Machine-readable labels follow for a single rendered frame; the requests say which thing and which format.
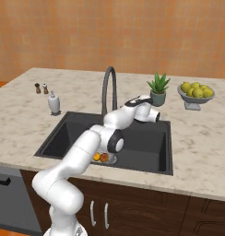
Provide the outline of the grey fruit bowl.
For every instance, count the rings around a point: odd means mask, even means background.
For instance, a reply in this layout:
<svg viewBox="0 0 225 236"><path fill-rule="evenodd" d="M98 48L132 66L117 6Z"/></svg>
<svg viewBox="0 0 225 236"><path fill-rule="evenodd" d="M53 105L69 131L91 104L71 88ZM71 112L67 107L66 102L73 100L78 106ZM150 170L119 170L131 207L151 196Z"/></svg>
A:
<svg viewBox="0 0 225 236"><path fill-rule="evenodd" d="M191 111L200 111L201 104L205 104L207 103L209 100L212 100L215 95L212 95L210 98L193 98L193 97L189 97L187 96L184 92L182 92L181 90L181 86L177 87L177 91L180 94L180 96L182 97L182 99L184 100L184 107L186 110L191 110Z"/></svg>

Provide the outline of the green plant in grey pot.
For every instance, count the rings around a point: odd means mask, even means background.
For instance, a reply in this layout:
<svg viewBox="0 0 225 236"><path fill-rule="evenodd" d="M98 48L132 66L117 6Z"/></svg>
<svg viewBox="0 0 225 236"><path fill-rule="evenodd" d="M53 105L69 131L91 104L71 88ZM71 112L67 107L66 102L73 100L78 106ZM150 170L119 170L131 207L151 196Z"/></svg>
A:
<svg viewBox="0 0 225 236"><path fill-rule="evenodd" d="M169 82L170 80L166 78L166 74L160 76L158 73L155 73L154 79L151 82L148 82L150 97L153 99L154 106L160 107L164 104Z"/></svg>

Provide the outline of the grey metal colander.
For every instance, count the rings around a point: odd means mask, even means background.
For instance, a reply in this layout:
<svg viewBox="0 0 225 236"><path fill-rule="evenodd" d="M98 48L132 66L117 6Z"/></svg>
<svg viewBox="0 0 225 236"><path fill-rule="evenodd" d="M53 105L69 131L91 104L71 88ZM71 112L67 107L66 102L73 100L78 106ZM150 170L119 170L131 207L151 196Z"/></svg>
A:
<svg viewBox="0 0 225 236"><path fill-rule="evenodd" d="M101 149L99 149L97 152L99 152L100 154L103 154L103 153L108 154L108 155L109 155L109 160L108 160L107 162L101 162L101 159L98 160L98 161L95 161L95 160L93 160L93 158L92 158L92 161L95 162L95 163L114 164L114 163L117 161L117 158L116 158L116 156L115 156L113 153L109 153L109 152L103 151L103 150L101 150Z"/></svg>

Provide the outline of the dark grey arched faucet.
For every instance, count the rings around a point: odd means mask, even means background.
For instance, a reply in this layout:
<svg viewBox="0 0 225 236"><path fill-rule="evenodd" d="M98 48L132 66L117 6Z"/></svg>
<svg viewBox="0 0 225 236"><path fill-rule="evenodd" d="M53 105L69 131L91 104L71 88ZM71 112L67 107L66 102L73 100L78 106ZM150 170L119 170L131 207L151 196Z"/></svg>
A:
<svg viewBox="0 0 225 236"><path fill-rule="evenodd" d="M107 88L109 76L112 77L112 110L117 110L117 87L116 87L116 73L112 66L109 66L105 72L103 83L102 83L102 93L101 93L101 116L102 119L107 114Z"/></svg>

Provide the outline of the dark wood cupboard door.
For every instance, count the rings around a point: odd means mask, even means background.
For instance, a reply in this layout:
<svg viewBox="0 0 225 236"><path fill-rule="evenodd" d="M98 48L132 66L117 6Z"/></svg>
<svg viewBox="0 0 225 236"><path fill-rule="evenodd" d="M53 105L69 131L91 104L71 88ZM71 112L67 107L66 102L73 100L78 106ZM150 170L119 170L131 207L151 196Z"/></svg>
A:
<svg viewBox="0 0 225 236"><path fill-rule="evenodd" d="M225 236L225 202L191 197L179 236Z"/></svg>
<svg viewBox="0 0 225 236"><path fill-rule="evenodd" d="M34 211L40 223L42 232L46 232L51 227L51 220L49 216L50 205L41 199L33 190L31 183L35 176L35 171L20 171L26 188L28 190L31 203L33 204ZM93 189L89 186L89 181L70 178L69 182L75 185L84 195L84 205L77 213L79 223L86 229L88 236L102 236L101 232L101 203L100 199L93 193ZM89 207L90 202L94 201L94 218L96 226L92 227L90 220Z"/></svg>
<svg viewBox="0 0 225 236"><path fill-rule="evenodd" d="M188 196L109 183L101 183L99 193L103 236L179 236Z"/></svg>

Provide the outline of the dark grey sink basin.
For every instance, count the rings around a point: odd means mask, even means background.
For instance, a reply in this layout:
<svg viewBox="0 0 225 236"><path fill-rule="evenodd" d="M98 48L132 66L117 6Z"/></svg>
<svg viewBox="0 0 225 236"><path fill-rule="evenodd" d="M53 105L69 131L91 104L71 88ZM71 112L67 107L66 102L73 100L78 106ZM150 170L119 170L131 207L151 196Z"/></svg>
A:
<svg viewBox="0 0 225 236"><path fill-rule="evenodd" d="M67 112L35 153L36 157L62 159L78 137L94 124L101 123L95 113ZM116 154L114 164L92 161L99 166L109 166L133 171L173 175L172 135L169 121L141 124L137 121L125 130L123 149Z"/></svg>

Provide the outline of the white soap dispenser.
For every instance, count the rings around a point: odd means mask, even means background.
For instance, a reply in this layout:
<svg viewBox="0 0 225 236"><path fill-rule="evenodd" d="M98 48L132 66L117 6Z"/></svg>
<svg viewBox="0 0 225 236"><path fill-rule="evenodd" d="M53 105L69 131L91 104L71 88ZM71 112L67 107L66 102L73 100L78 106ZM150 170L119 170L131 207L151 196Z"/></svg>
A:
<svg viewBox="0 0 225 236"><path fill-rule="evenodd" d="M52 112L52 115L58 115L60 111L60 99L57 95L51 91L50 96L48 97L48 105Z"/></svg>

